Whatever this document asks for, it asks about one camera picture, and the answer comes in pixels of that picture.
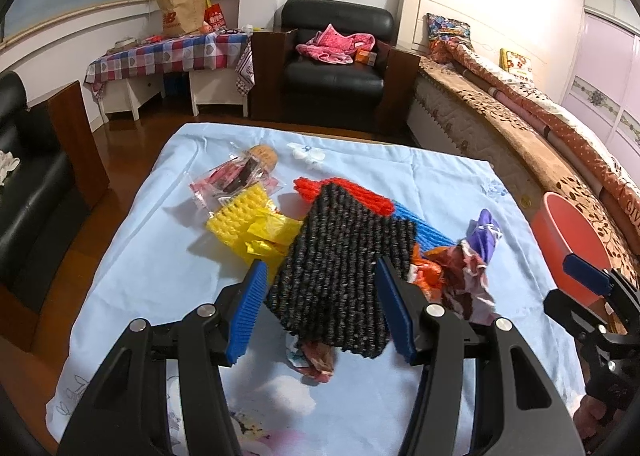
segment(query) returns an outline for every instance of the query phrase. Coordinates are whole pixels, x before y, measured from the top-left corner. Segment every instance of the orange box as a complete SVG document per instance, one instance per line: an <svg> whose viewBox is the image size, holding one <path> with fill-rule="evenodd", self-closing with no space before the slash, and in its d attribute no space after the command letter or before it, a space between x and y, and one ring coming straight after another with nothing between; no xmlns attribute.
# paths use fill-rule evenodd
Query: orange box
<svg viewBox="0 0 640 456"><path fill-rule="evenodd" d="M353 59L355 62L361 62L362 64L368 64L373 66L376 62L378 55L375 52L367 52L366 50L357 50L356 57Z"/></svg>

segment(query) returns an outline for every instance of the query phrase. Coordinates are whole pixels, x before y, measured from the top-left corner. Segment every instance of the table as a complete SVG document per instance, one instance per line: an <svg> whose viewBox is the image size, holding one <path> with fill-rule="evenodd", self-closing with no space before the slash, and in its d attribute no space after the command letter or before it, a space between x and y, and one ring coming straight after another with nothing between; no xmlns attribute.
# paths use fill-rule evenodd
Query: table
<svg viewBox="0 0 640 456"><path fill-rule="evenodd" d="M197 176L227 160L230 143L274 148L279 158L274 175L285 187L273 198L291 217L302 217L308 208L291 186L299 176L349 178L402 202L454 239L466 235L482 208L489 209L504 231L487 272L497 311L514 322L565 403L573 406L584 394L574 340L543 310L543 297L555 284L529 224L489 163L405 146L194 123L184 125L162 149L95 274L56 395L47 405L54 438L62 436L86 382L132 319L179 321L244 276L244 262L204 228L207 214L196 209L188 188L191 175L186 175ZM325 158L320 163L296 158L292 144L321 149ZM473 363L465 367L456 455L468 450L474 386L472 373L466 372L472 368ZM277 456L397 454L420 380L420 368L404 364L390 343L373 360L339 353L331 381L306 386L287 364L282 326L264 306L246 355L220 373L235 418L264 434L251 439L252 431L244 433L241 446L252 450L259 442L261 450L268 448L259 454ZM171 436L174 454L181 456L186 448L178 381L177 365L169 364Z"/></svg>
<svg viewBox="0 0 640 456"><path fill-rule="evenodd" d="M96 59L84 81L91 84L104 122L108 113L123 110L138 120L142 104L158 93L164 97L162 74L169 72L190 72L194 116L198 104L243 104L246 116L246 97L236 93L233 71L246 41L242 33L211 33L138 46Z"/></svg>

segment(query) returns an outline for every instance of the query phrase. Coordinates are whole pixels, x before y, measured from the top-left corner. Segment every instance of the pink cloth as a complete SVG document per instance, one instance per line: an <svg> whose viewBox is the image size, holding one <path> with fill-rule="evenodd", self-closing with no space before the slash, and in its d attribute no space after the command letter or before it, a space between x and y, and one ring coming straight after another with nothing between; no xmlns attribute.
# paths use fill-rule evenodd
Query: pink cloth
<svg viewBox="0 0 640 456"><path fill-rule="evenodd" d="M329 26L324 32L318 32L316 36L306 42L306 45L298 45L296 50L301 56L316 61L330 64L351 64L356 50L370 52L376 44L376 39L371 34L351 34L343 36Z"/></svg>
<svg viewBox="0 0 640 456"><path fill-rule="evenodd" d="M518 117L520 117L524 122L529 124L535 131L537 131L543 137L545 136L545 128L546 124L543 123L540 119L538 119L535 115L528 112L519 104L515 103L511 99L509 99L504 93L499 91L497 88L490 88L489 93L494 96L494 98L507 106L512 112L514 112Z"/></svg>

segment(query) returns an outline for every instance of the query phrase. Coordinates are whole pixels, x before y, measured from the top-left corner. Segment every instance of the patterned blanket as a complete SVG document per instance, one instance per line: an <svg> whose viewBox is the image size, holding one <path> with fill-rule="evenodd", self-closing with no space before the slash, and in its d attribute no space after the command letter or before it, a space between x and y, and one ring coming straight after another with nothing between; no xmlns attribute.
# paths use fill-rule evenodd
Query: patterned blanket
<svg viewBox="0 0 640 456"><path fill-rule="evenodd" d="M596 134L532 83L521 81L464 45L449 49L459 63L539 119L558 138L567 151L565 158L583 174L622 229L631 251L640 256L640 189Z"/></svg>
<svg viewBox="0 0 640 456"><path fill-rule="evenodd" d="M640 274L638 261L609 212L575 169L540 134L457 72L422 58L420 74L436 81L486 120L487 125L504 138L510 150L522 159L545 192L564 196L587 218L600 236L612 266L631 281L637 280ZM437 109L425 107L438 120Z"/></svg>

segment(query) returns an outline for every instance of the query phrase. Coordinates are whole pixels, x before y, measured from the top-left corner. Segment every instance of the red packaging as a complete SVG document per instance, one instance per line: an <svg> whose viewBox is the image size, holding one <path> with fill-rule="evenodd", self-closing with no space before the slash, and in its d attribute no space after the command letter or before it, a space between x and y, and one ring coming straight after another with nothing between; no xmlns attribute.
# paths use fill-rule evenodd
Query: red packaging
<svg viewBox="0 0 640 456"><path fill-rule="evenodd" d="M207 22L213 30L226 28L225 15L222 13L219 3L213 4L204 11L204 21Z"/></svg>

